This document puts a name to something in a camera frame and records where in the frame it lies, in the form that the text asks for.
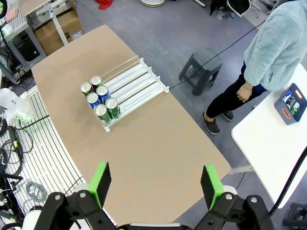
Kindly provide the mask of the large cardboard box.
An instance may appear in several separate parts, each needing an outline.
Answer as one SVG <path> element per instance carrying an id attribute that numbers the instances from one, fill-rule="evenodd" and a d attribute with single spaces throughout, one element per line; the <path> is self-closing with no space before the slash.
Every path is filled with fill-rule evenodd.
<path id="1" fill-rule="evenodd" d="M 75 8 L 65 11 L 57 19 L 68 42 L 83 35 L 81 22 Z M 35 35 L 47 56 L 64 46 L 52 21 L 36 29 Z"/>

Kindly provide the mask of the blue bin with orange handles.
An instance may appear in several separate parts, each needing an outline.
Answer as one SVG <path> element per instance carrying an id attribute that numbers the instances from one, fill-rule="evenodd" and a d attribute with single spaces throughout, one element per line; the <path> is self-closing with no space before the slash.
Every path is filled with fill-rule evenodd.
<path id="1" fill-rule="evenodd" d="M 298 102 L 300 105 L 297 113 L 294 116 L 291 115 L 290 110 L 288 110 L 282 100 L 283 95 L 287 91 L 291 91 L 291 96 L 295 97 L 295 102 Z M 303 92 L 299 89 L 299 87 L 295 83 L 292 83 L 278 98 L 278 100 L 274 104 L 274 107 L 281 116 L 282 120 L 285 122 L 285 124 L 289 126 L 294 123 L 300 122 L 303 115 L 307 115 L 307 98 L 304 96 Z"/>

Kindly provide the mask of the clear acrylic can rack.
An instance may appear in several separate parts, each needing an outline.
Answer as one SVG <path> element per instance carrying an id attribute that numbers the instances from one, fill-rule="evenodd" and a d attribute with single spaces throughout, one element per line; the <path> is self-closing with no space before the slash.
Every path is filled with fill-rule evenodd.
<path id="1" fill-rule="evenodd" d="M 116 122 L 150 100 L 160 94 L 169 92 L 169 87 L 164 85 L 160 80 L 160 76 L 154 74 L 152 68 L 144 63 L 143 58 L 123 68 L 106 80 L 103 80 L 102 76 L 100 77 L 102 85 L 108 88 L 111 97 L 117 100 L 120 107 L 120 115 L 117 119 L 113 119 L 110 116 L 112 120 L 107 126 L 100 121 L 106 132 L 109 132 Z"/>

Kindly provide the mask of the light wooden desk top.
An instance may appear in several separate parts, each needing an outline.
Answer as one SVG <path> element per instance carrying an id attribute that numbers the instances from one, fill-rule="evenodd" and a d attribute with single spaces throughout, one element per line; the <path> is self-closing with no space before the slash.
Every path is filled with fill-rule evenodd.
<path id="1" fill-rule="evenodd" d="M 28 15 L 50 1 L 51 0 L 18 0 L 22 16 Z"/>

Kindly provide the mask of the aluminium frame rack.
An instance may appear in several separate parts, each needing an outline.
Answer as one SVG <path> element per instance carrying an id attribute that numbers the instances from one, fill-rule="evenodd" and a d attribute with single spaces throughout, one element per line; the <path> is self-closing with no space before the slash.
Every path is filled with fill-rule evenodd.
<path id="1" fill-rule="evenodd" d="M 29 35 L 40 53 L 40 56 L 31 62 L 22 57 L 12 42 L 12 39 L 22 32 Z M 3 77 L 17 85 L 20 83 L 20 78 L 45 57 L 46 54 L 25 17 L 20 15 L 10 22 L 5 18 L 0 19 L 0 70 Z"/>

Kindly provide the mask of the black computer tower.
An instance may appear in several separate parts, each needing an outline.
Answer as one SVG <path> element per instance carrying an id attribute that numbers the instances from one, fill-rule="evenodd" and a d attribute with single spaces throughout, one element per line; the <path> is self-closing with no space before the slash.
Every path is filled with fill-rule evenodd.
<path id="1" fill-rule="evenodd" d="M 26 32 L 19 33 L 12 39 L 12 42 L 26 61 L 31 62 L 40 56 L 39 51 Z"/>

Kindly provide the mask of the white metal pole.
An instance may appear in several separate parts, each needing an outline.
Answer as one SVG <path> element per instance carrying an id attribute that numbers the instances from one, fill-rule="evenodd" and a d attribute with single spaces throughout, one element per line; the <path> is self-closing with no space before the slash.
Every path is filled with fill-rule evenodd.
<path id="1" fill-rule="evenodd" d="M 49 11 L 49 15 L 50 15 L 50 19 L 53 21 L 54 25 L 55 25 L 55 28 L 63 42 L 64 45 L 67 45 L 68 44 L 68 41 L 67 41 L 67 38 L 61 28 L 61 25 L 60 23 L 58 22 L 58 19 L 56 17 L 56 13 L 55 13 L 55 9 L 60 6 L 61 4 L 63 4 L 65 2 L 65 0 L 56 0 L 55 3 L 50 3 L 50 2 L 47 2 L 46 3 L 46 7 Z"/>

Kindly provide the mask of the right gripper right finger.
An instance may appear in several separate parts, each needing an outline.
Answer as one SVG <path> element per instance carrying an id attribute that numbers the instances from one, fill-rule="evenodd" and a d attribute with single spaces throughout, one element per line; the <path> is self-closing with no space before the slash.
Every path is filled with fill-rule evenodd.
<path id="1" fill-rule="evenodd" d="M 227 192 L 212 164 L 203 167 L 201 186 L 208 212 L 194 230 L 221 230 L 225 223 L 235 223 L 238 230 L 275 230 L 262 197 L 242 199 Z"/>

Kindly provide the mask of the white ribbed round base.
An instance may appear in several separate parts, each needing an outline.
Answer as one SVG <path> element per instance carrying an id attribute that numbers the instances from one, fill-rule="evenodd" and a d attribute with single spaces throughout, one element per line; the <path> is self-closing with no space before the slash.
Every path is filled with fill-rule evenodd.
<path id="1" fill-rule="evenodd" d="M 160 7 L 164 4 L 165 0 L 140 0 L 141 4 L 147 7 Z"/>

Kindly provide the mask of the person in teal fleece jacket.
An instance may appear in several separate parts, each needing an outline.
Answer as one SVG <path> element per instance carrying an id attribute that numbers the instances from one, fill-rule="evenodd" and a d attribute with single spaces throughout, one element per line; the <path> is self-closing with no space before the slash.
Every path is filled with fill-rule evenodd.
<path id="1" fill-rule="evenodd" d="M 275 92 L 284 87 L 291 79 L 296 67 L 307 53 L 307 0 L 288 1 L 278 6 L 266 19 L 252 42 L 272 41 L 278 54 L 272 64 L 267 88 L 253 86 L 249 102 L 264 92 Z M 233 111 L 245 103 L 237 97 L 237 91 L 247 83 L 244 73 L 245 59 L 238 79 L 218 95 L 202 113 L 208 131 L 217 135 L 220 129 L 215 118 L 223 115 L 228 121 L 233 120 Z"/>

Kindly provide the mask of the red crumpled cloth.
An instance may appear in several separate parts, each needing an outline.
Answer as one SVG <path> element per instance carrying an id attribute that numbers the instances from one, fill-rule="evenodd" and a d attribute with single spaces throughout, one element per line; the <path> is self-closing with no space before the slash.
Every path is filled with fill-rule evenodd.
<path id="1" fill-rule="evenodd" d="M 108 7 L 111 6 L 113 0 L 95 0 L 99 4 L 100 10 L 106 10 Z"/>

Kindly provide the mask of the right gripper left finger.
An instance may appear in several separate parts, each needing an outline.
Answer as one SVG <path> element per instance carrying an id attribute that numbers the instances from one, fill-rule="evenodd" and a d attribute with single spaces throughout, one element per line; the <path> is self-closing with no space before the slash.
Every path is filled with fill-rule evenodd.
<path id="1" fill-rule="evenodd" d="M 70 230 L 84 219 L 91 230 L 118 230 L 103 210 L 111 184 L 108 162 L 99 163 L 87 189 L 66 196 L 51 193 L 39 215 L 35 230 Z"/>

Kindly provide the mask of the black office chair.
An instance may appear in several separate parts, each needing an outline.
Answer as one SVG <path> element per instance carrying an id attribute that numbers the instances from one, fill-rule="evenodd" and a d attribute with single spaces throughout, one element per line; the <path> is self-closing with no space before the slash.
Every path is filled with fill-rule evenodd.
<path id="1" fill-rule="evenodd" d="M 233 12 L 242 17 L 251 7 L 251 0 L 212 0 L 210 4 L 210 15 L 215 10 L 222 8 L 222 11 Z"/>

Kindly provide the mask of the white table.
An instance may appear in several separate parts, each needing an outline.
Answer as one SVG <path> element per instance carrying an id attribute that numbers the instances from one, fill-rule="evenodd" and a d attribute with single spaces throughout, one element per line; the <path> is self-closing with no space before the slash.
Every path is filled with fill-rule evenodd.
<path id="1" fill-rule="evenodd" d="M 298 123 L 287 125 L 274 108 L 285 90 L 268 94 L 231 132 L 249 162 L 245 171 L 254 170 L 274 203 L 307 147 L 307 109 Z"/>

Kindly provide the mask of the white slatted platform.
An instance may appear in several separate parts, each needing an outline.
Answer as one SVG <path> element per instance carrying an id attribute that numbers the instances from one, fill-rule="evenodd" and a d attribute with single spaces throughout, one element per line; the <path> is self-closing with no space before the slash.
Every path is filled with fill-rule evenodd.
<path id="1" fill-rule="evenodd" d="M 29 182 L 40 184 L 47 194 L 62 192 L 69 196 L 79 184 L 86 181 L 64 146 L 59 134 L 48 115 L 43 99 L 35 86 L 24 92 L 32 107 L 33 117 L 24 124 L 24 130 L 16 132 L 23 148 L 23 163 L 20 176 L 23 178 L 12 191 L 12 184 L 4 187 L 10 194 L 1 204 L 16 200 L 19 211 L 26 215 L 34 206 L 43 206 L 43 202 L 34 201 L 27 193 Z"/>

